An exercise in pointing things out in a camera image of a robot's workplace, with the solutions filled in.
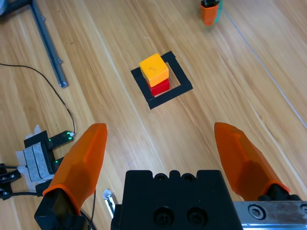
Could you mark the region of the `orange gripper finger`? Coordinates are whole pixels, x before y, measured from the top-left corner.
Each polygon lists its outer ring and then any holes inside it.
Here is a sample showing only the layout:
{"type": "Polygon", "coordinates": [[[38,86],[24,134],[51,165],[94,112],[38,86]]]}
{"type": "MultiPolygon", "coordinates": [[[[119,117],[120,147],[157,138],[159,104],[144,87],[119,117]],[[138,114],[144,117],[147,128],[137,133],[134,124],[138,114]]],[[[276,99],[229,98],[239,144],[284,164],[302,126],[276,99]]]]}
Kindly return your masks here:
{"type": "Polygon", "coordinates": [[[245,201],[299,201],[291,195],[259,149],[235,126],[216,122],[220,160],[232,190],[245,201]]]}
{"type": "Polygon", "coordinates": [[[43,191],[43,199],[35,212],[40,229],[95,229],[81,208],[95,192],[106,141],[106,124],[92,124],[65,155],[50,185],[43,191]]]}
{"type": "Polygon", "coordinates": [[[215,23],[218,14],[219,0],[201,1],[201,21],[205,26],[211,26],[215,23]]]}

